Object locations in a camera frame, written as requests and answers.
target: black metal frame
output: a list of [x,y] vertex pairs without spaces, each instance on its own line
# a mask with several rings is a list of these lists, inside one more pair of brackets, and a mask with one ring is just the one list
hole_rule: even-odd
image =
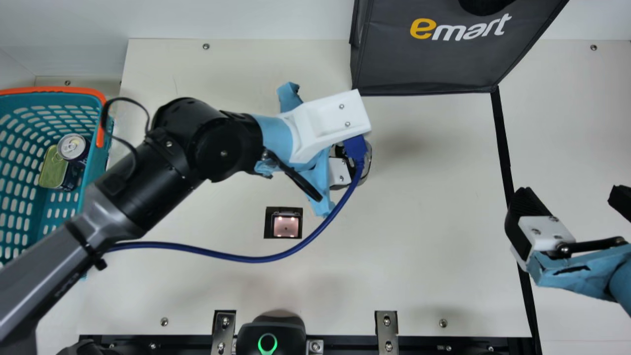
[[[106,348],[113,344],[114,349],[139,344],[152,355],[207,355],[213,345],[211,335],[82,335],[80,339]],[[326,355],[378,354],[376,335],[310,335],[308,339],[322,339]],[[402,355],[480,355],[488,353],[489,346],[498,354],[527,355],[533,353],[531,345],[531,338],[399,337]]]
[[[495,135],[497,137],[497,151],[500,158],[500,170],[502,172],[502,183],[504,184],[504,197],[506,198],[506,206],[510,205],[512,195],[515,193],[515,187],[512,181],[512,173],[510,171],[510,154],[509,144],[506,138],[506,127],[504,126],[504,112],[502,111],[502,99],[500,98],[500,88],[495,87],[491,92],[491,105],[493,107],[493,120],[495,121]],[[534,307],[533,288],[530,284],[530,275],[521,270],[517,266],[519,274],[519,282],[521,283],[521,292],[524,296],[524,306],[526,307],[526,316],[532,338],[531,341],[533,351],[529,354],[542,355],[541,341],[539,339],[539,326],[537,324],[537,312]]]

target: metal bracket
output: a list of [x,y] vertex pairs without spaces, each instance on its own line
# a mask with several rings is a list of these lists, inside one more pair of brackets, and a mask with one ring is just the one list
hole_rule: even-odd
[[321,355],[324,352],[324,340],[307,339],[307,355]]
[[211,355],[224,355],[232,353],[232,341],[235,335],[235,321],[237,314],[234,311],[215,311],[215,326],[213,327],[213,346]]
[[375,311],[379,355],[399,355],[399,323],[396,311]]

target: green light ring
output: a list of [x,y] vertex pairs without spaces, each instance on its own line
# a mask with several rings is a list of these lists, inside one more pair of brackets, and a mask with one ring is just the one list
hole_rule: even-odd
[[[265,351],[265,350],[263,350],[263,346],[261,346],[261,340],[263,340],[263,338],[265,338],[268,335],[270,337],[274,338],[274,347],[270,351]],[[265,333],[265,334],[261,335],[261,337],[259,338],[259,351],[261,352],[261,355],[272,355],[274,353],[274,351],[276,350],[276,347],[278,347],[278,339],[276,339],[276,336],[274,334],[272,334],[272,333]]]

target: emart logo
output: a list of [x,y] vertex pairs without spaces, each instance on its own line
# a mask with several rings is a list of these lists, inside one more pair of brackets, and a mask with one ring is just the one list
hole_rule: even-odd
[[486,37],[489,33],[491,33],[493,27],[495,27],[493,34],[501,36],[504,34],[504,24],[511,18],[512,17],[506,13],[501,18],[493,20],[488,24],[477,23],[469,28],[462,25],[437,26],[436,21],[434,20],[429,18],[417,18],[414,22],[412,22],[410,35],[416,39],[428,39],[431,37],[432,40],[439,40],[440,36],[442,36],[442,40],[451,40],[451,36],[457,31],[456,36],[454,37],[455,40],[469,40],[480,36]]

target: white table surface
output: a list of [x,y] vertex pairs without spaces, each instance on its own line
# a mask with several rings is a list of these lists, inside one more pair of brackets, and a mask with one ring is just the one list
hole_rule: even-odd
[[[603,42],[591,52],[589,44],[541,41],[501,85],[513,177],[515,186],[532,186],[577,239],[631,236],[606,204],[611,185],[631,184],[629,141],[611,139],[631,132],[631,46]],[[275,114],[275,88],[288,80],[301,84],[304,100],[349,89],[348,55],[343,41],[130,40],[121,94],[150,112],[192,96],[219,109]],[[236,309],[240,326],[283,308],[312,334],[370,335],[372,312],[395,309],[401,335],[529,336],[503,231],[488,95],[364,102],[373,124],[371,175],[312,245],[268,265],[158,250],[109,255],[110,267],[92,272],[38,334],[51,349],[68,338],[51,336],[68,314],[59,309],[85,301],[68,320],[78,322],[76,334],[209,334],[214,310]],[[140,112],[118,112],[119,134],[139,143]],[[115,147],[112,156],[124,153]],[[577,195],[579,188],[585,192]],[[238,174],[202,185],[144,240],[248,255],[287,249],[291,241],[262,238],[268,205],[308,210],[286,177]],[[306,214],[305,232],[319,222]],[[232,215],[239,219],[226,218]],[[631,322],[617,304],[553,289],[534,295],[546,355],[629,353]],[[159,325],[163,316],[167,327]],[[447,328],[437,326],[440,318]]]
[[[275,114],[276,88],[286,81],[302,86],[304,100],[350,89],[343,41],[213,40],[208,51],[203,43],[131,40],[121,94],[150,112],[191,96],[220,109]],[[163,250],[109,255],[111,266],[88,279],[80,332],[208,334],[215,310],[237,310],[239,327],[283,308],[312,334],[374,334],[374,311],[397,310],[402,335],[528,336],[506,252],[488,95],[364,101],[373,125],[369,180],[312,245],[265,265]],[[139,143],[142,116],[119,112],[117,131]],[[146,240],[275,253],[296,243],[262,238],[265,208],[277,205],[304,207],[305,232],[321,221],[282,174],[272,181],[238,174],[202,185]]]

